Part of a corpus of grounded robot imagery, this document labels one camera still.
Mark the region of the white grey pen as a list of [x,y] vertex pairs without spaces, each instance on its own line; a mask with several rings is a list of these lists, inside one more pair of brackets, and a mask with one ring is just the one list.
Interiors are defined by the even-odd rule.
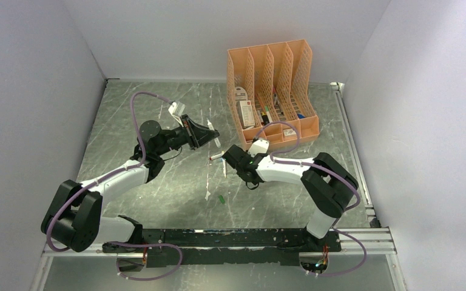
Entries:
[[225,154],[225,151],[221,151],[221,152],[218,153],[218,154],[215,154],[215,155],[210,156],[210,157],[209,157],[209,160],[210,160],[210,161],[215,161],[215,160],[217,160],[217,159],[224,159],[224,157],[223,157],[224,154]]

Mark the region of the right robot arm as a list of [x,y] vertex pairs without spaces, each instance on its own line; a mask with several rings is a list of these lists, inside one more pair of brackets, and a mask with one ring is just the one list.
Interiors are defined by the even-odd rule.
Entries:
[[264,182],[286,182],[306,189],[316,207],[303,235],[303,243],[311,251],[324,246],[329,230],[347,210],[361,203],[358,182],[328,153],[307,159],[277,158],[267,153],[252,156],[233,145],[222,158],[254,188]]

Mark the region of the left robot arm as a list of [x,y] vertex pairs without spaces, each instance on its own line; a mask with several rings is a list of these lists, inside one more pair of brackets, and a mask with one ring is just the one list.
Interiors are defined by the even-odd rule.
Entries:
[[162,129],[154,120],[142,123],[133,156],[115,170],[83,182],[62,182],[42,221],[42,233],[75,252],[111,241],[118,241],[128,252],[141,249],[143,226],[124,215],[103,217],[102,210],[114,198],[152,181],[165,165],[163,154],[184,145],[195,150],[220,135],[188,115],[180,119],[181,124],[172,130]]

